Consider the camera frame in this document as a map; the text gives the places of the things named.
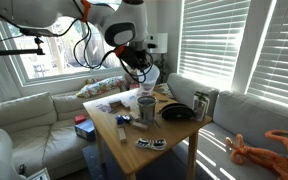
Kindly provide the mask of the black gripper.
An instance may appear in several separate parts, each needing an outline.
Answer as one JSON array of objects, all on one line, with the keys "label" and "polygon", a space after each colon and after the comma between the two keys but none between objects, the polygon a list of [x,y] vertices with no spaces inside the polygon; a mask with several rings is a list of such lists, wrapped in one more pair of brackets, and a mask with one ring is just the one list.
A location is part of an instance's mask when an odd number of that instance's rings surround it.
[{"label": "black gripper", "polygon": [[146,58],[145,50],[136,51],[128,46],[121,46],[119,48],[119,58],[126,62],[132,69],[144,70],[151,65]]}]

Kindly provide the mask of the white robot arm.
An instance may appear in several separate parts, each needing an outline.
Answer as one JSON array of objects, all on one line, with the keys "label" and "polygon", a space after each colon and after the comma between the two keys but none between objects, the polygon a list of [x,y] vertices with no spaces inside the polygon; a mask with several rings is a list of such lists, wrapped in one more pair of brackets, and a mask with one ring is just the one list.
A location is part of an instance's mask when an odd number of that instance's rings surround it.
[{"label": "white robot arm", "polygon": [[90,0],[0,0],[0,20],[27,36],[56,37],[46,30],[60,17],[95,26],[115,55],[132,69],[150,66],[146,59],[147,9],[144,0],[121,0],[117,9]]}]

